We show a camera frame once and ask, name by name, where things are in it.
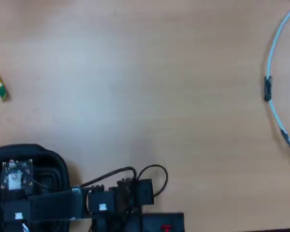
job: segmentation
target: table surface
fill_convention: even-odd
[[[290,150],[262,100],[271,38],[289,9],[290,0],[0,0],[11,96],[0,101],[0,146],[58,152],[73,184],[163,164],[169,185],[146,211],[183,211],[187,231],[290,227]],[[290,133],[290,22],[273,77]]]

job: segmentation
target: plastic clip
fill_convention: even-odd
[[[264,100],[267,102],[272,99],[272,77],[264,78]]]

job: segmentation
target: white cable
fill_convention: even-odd
[[[28,226],[25,223],[23,223],[23,232],[30,232]]]
[[[288,14],[286,15],[286,17],[284,18],[284,20],[281,22],[277,32],[276,32],[276,35],[274,37],[274,40],[273,40],[273,44],[272,44],[272,47],[271,47],[271,51],[270,51],[270,54],[269,54],[269,57],[268,57],[268,60],[267,60],[267,71],[266,71],[266,80],[268,80],[271,76],[271,64],[272,64],[272,57],[273,57],[273,53],[274,53],[274,50],[276,48],[276,44],[277,44],[277,41],[278,41],[278,38],[281,34],[281,31],[283,29],[283,27],[285,26],[285,24],[287,23],[287,21],[290,19],[290,11],[288,12]],[[285,132],[286,135],[288,135],[284,125],[282,124],[276,110],[275,110],[275,107],[274,107],[274,104],[272,102],[272,100],[269,100],[269,104],[270,104],[270,107],[271,107],[271,110],[273,112],[273,115],[274,115],[274,118],[280,128],[281,131]]]

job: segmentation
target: black bag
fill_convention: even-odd
[[[0,147],[0,173],[2,163],[9,160],[29,160],[34,165],[34,179],[38,182],[51,186],[52,191],[69,190],[69,172],[63,158],[53,151],[49,151],[39,145],[9,145]],[[48,192],[47,189],[39,188],[37,194]],[[68,232],[70,222],[55,221],[30,224],[34,232]],[[4,223],[0,210],[0,232],[22,231],[20,223]]]

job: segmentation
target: black cable clip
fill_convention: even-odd
[[[290,146],[289,135],[283,129],[280,129],[280,132],[281,132],[282,137],[284,137],[284,139],[286,140],[287,144]]]
[[[264,100],[267,102],[272,98],[272,77],[264,78]]]

